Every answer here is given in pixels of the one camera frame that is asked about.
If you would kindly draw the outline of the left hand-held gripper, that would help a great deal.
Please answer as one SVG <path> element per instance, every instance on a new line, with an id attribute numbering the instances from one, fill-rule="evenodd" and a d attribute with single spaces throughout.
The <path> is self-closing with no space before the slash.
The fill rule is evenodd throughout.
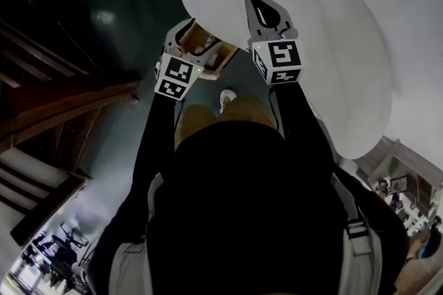
<path id="1" fill-rule="evenodd" d="M 217 54 L 221 44 L 212 43 L 201 52 L 189 52 L 188 60 L 183 55 L 181 39 L 189 32 L 194 18 L 185 19 L 173 26 L 166 34 L 162 56 L 156 64 L 154 92 L 182 101 L 197 78 L 203 73 L 208 60 Z"/>

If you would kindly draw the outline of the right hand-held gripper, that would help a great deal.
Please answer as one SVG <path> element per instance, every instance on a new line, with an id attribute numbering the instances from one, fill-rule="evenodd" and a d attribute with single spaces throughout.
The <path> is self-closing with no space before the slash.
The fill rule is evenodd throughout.
<path id="1" fill-rule="evenodd" d="M 302 47 L 288 11 L 273 0 L 245 0 L 252 61 L 267 84 L 297 82 Z"/>

